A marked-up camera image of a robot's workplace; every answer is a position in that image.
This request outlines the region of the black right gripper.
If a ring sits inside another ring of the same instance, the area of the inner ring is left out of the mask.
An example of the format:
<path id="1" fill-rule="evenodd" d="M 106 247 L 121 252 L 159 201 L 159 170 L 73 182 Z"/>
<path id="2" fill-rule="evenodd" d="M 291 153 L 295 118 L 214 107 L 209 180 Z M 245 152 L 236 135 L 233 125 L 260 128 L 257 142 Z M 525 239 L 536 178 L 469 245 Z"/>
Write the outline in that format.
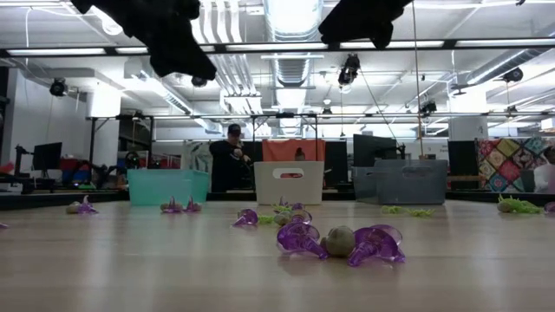
<path id="1" fill-rule="evenodd" d="M 393 21 L 404 13 L 412 0 L 346 0 L 336 6 L 320 23 L 324 43 L 370 40 L 377 49 L 389 46 Z"/>

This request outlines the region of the thin hanging pole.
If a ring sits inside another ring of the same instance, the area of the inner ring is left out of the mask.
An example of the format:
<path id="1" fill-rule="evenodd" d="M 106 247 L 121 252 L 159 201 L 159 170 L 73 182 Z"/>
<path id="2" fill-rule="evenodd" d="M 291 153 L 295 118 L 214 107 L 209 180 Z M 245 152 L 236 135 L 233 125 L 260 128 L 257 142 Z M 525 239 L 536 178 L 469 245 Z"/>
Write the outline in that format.
<path id="1" fill-rule="evenodd" d="M 419 68 L 419 52 L 418 52 L 418 38 L 417 38 L 417 23 L 416 23 L 416 7 L 415 1 L 411 3 L 411 11 L 413 18 L 413 39 L 414 39 L 414 54 L 415 54 L 415 79 L 416 79 L 416 113 L 417 113 L 417 141 L 420 144 L 419 159 L 424 159 L 424 148 L 422 141 L 422 117 L 421 117 L 421 89 L 420 89 L 420 68 Z"/>

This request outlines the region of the teal plastic bin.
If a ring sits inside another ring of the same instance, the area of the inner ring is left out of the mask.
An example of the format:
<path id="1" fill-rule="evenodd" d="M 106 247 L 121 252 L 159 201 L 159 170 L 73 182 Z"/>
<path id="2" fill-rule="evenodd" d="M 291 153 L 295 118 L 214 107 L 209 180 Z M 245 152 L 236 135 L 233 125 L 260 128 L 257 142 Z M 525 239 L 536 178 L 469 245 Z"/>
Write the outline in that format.
<path id="1" fill-rule="evenodd" d="M 130 202 L 133 206 L 158 206 L 171 197 L 186 205 L 206 202 L 210 191 L 207 172 L 185 169 L 129 169 L 127 171 Z"/>

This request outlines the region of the blue plastic crate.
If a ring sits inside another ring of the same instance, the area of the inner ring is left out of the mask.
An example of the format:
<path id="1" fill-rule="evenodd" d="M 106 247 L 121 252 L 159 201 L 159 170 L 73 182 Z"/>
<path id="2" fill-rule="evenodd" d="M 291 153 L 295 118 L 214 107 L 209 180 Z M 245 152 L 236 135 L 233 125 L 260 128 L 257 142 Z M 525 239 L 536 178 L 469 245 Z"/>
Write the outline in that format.
<path id="1" fill-rule="evenodd" d="M 75 185 L 88 183 L 90 180 L 90 174 L 88 170 L 77 170 L 70 171 L 64 170 L 62 172 L 62 184 L 63 185 Z"/>

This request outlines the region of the white leaf print cloth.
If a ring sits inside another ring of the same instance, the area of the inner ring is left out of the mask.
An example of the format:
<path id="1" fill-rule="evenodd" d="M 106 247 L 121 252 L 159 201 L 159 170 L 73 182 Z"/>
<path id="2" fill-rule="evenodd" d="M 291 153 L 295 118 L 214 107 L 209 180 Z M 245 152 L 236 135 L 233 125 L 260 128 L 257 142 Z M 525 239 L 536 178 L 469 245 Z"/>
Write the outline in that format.
<path id="1" fill-rule="evenodd" d="M 212 170 L 210 145 L 210 141 L 185 141 L 181 154 L 181 168 L 210 172 Z"/>

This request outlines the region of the grey plastic bin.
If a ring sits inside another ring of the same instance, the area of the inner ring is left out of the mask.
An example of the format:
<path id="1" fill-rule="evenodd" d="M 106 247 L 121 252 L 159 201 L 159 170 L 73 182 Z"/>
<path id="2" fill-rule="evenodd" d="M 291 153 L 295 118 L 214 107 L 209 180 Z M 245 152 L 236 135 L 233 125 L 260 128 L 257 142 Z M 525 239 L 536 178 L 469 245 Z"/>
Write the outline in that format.
<path id="1" fill-rule="evenodd" d="M 356 200 L 375 205 L 443 205 L 448 161 L 379 159 L 372 167 L 354 167 Z"/>

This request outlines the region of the red plastic crate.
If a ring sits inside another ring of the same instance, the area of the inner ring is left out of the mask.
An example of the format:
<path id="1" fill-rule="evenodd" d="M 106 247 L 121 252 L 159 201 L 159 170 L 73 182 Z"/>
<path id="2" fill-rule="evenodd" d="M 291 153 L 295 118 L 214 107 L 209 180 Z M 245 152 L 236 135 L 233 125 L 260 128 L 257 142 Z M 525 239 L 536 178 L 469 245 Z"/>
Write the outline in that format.
<path id="1" fill-rule="evenodd" d="M 89 162 L 85 159 L 61 159 L 60 169 L 62 171 L 88 171 Z"/>

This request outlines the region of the orange red fabric panel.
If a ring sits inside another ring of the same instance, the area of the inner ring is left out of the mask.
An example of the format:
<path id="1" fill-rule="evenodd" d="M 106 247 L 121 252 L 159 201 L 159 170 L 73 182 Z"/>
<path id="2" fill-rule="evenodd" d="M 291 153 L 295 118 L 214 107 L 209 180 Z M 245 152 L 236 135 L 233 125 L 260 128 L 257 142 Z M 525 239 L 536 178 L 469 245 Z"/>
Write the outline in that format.
<path id="1" fill-rule="evenodd" d="M 305 158 L 309 161 L 324 161 L 324 140 L 263 140 L 263 161 L 295 161 L 295 151 L 298 147 L 304 150 Z"/>

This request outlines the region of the colourful patchwork quilt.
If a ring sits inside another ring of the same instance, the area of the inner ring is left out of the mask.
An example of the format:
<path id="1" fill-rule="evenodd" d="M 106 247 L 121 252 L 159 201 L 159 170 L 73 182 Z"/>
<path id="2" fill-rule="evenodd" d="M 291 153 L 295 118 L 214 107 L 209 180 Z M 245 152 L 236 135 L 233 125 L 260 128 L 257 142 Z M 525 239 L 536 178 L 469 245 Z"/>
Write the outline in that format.
<path id="1" fill-rule="evenodd" d="M 475 140 L 481 188 L 490 192 L 535 192 L 534 170 L 547 165 L 555 138 Z"/>

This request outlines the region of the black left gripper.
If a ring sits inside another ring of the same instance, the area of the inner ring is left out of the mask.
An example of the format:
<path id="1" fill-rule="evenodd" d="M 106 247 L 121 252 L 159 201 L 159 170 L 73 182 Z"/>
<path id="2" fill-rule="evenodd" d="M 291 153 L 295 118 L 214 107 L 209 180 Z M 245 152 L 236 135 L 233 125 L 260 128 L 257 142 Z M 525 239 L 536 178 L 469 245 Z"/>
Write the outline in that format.
<path id="1" fill-rule="evenodd" d="M 214 80 L 216 68 L 191 33 L 199 0 L 71 0 L 82 13 L 97 8 L 129 37 L 149 45 L 150 64 L 159 77 L 173 73 Z M 183 35 L 177 42 L 156 42 Z"/>

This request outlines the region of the black table frame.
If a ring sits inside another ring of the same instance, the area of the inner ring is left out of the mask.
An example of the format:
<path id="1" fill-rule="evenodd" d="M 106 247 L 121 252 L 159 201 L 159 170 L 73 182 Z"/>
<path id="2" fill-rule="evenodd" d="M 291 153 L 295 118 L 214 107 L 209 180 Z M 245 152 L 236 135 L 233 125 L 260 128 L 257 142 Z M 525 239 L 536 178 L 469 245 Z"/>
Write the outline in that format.
<path id="1" fill-rule="evenodd" d="M 81 201 L 89 195 L 92 203 L 106 203 L 114 201 L 127 201 L 127 192 L 85 192 L 85 193 L 35 193 L 35 194 L 8 194 L 0 193 L 0 211 L 14 211 L 47 206 L 65 206 L 74 201 Z M 499 195 L 503 197 L 513 196 L 522 200 L 527 200 L 535 205 L 545 205 L 548 202 L 555 202 L 553 194 L 535 193 L 494 193 L 494 192 L 446 192 L 446 199 L 461 200 L 471 202 L 493 203 L 497 202 Z M 256 201 L 253 192 L 244 193 L 208 193 L 208 201 Z M 353 192 L 324 193 L 323 201 L 350 201 L 355 200 Z"/>

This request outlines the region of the white plastic bin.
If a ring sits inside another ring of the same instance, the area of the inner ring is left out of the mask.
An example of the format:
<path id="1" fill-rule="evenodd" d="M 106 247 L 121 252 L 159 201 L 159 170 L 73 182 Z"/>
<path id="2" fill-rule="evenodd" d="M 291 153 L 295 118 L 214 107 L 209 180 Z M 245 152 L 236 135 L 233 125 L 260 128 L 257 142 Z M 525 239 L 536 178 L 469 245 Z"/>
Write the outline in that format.
<path id="1" fill-rule="evenodd" d="M 254 164 L 255 188 L 259 205 L 320 205 L 323 197 L 322 161 L 260 161 Z"/>

